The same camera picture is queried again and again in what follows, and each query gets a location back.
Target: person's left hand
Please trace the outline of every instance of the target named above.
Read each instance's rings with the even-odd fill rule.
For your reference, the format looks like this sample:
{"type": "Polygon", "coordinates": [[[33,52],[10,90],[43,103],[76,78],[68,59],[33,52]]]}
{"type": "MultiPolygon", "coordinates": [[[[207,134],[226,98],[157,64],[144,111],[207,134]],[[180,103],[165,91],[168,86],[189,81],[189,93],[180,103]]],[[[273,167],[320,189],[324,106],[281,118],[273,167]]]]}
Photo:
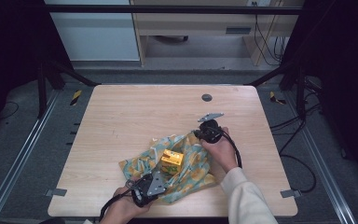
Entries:
{"type": "MultiPolygon", "coordinates": [[[[118,194],[122,194],[127,190],[128,190],[127,187],[118,188],[116,189],[113,197],[115,197],[118,194]]],[[[149,203],[144,207],[138,207],[138,205],[136,205],[133,202],[132,197],[129,194],[129,196],[124,196],[121,199],[119,199],[117,202],[112,203],[112,205],[109,206],[103,219],[101,220],[101,223],[125,224],[129,222],[131,219],[133,219],[134,217],[137,217],[143,213],[148,212],[151,205],[152,203],[149,203]]]]}

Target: yellow box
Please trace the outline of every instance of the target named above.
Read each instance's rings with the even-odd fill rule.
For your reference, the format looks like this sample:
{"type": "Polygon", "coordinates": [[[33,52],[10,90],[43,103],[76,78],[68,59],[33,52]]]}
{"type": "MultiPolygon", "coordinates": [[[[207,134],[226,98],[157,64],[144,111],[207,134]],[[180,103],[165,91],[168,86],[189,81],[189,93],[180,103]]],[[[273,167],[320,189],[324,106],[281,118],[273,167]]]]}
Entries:
{"type": "Polygon", "coordinates": [[[182,168],[183,156],[182,153],[165,149],[161,157],[161,171],[171,175],[179,173],[182,168]]]}

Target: power outlet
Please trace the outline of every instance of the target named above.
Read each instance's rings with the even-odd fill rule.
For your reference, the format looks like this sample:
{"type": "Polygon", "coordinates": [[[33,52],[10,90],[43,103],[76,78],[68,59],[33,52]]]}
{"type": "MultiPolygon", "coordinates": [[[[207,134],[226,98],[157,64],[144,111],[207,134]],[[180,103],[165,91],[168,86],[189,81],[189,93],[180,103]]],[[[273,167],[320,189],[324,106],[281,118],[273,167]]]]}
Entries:
{"type": "Polygon", "coordinates": [[[271,0],[248,0],[247,7],[268,7],[271,0]]]}

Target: patterned cloth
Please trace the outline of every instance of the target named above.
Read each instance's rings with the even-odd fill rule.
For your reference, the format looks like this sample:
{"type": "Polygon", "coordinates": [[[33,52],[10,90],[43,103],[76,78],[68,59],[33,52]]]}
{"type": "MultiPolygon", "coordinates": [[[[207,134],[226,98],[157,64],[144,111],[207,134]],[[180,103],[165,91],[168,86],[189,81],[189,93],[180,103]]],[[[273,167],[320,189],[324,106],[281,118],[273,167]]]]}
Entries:
{"type": "Polygon", "coordinates": [[[173,203],[186,195],[216,184],[209,174],[210,155],[200,145],[200,140],[191,132],[186,135],[172,135],[153,139],[150,148],[136,158],[119,162],[127,179],[150,173],[154,168],[160,170],[159,160],[164,149],[184,154],[182,169],[176,175],[161,172],[166,191],[159,198],[165,203],[173,203]]]}

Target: black horizontal bar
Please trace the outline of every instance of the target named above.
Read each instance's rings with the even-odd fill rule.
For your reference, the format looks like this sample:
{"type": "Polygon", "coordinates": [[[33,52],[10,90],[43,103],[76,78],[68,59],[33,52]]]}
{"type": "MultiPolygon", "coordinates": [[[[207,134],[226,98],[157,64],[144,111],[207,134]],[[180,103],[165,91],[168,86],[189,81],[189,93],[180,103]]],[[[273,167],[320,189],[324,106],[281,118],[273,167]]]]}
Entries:
{"type": "Polygon", "coordinates": [[[183,14],[257,14],[301,15],[316,12],[302,7],[226,7],[226,6],[162,6],[162,5],[44,5],[24,6],[27,9],[45,9],[49,12],[69,13],[183,13],[183,14]]]}

